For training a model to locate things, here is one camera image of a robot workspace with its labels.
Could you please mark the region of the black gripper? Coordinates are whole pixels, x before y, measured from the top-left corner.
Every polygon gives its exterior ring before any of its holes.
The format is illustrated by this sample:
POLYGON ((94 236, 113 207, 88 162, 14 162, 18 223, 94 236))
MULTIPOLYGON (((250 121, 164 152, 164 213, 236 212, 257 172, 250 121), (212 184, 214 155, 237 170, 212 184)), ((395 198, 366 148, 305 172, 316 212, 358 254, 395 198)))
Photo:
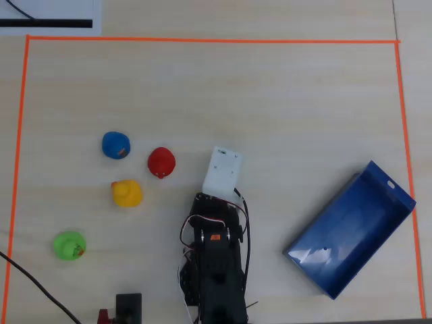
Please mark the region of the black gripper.
POLYGON ((235 206, 213 196, 198 193, 192 204, 190 216, 190 225, 195 230, 222 230, 227 227, 234 233, 242 232, 235 206))

